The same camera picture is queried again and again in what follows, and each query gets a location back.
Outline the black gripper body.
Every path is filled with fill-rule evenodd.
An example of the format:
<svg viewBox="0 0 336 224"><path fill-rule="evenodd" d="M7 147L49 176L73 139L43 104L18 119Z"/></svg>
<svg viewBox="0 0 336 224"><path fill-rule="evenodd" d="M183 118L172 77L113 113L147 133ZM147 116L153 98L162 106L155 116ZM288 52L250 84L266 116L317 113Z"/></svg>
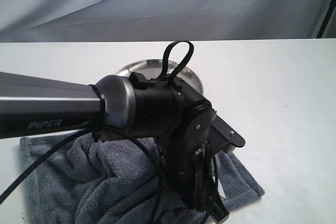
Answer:
<svg viewBox="0 0 336 224"><path fill-rule="evenodd" d="M160 165L168 186L187 208L223 208L215 173L213 156L223 150L223 133L211 129L209 137L190 151L169 135L154 139Z"/></svg>

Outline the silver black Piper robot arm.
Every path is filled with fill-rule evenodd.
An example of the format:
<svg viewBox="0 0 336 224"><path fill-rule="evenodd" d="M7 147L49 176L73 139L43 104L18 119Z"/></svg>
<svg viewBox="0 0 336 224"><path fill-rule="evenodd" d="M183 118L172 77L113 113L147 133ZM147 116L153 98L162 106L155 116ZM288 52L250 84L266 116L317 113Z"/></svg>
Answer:
<svg viewBox="0 0 336 224"><path fill-rule="evenodd" d="M143 148L156 140L160 160L153 162L159 186L168 179L188 208L224 222L229 212L218 192L215 154L227 124L211 103L181 78L147 80L139 73L109 75L93 85L1 73L1 138L61 131L73 135L56 145L103 132Z"/></svg>

